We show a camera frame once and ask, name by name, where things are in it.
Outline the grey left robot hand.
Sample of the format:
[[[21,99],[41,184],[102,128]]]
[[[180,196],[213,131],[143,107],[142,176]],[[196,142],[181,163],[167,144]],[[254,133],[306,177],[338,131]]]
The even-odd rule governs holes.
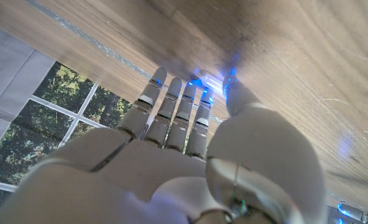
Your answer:
[[[359,210],[358,208],[351,207],[349,205],[340,203],[338,204],[338,210],[345,216],[353,218],[359,222],[368,224],[368,213]]]

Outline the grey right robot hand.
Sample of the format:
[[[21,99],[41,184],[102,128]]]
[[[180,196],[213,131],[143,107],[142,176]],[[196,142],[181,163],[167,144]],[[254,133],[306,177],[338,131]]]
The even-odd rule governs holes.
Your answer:
[[[324,223],[324,174],[309,140],[244,86],[222,91],[229,118],[208,139],[213,94],[190,119],[196,85],[158,68],[114,129],[95,128],[39,162],[0,223]]]

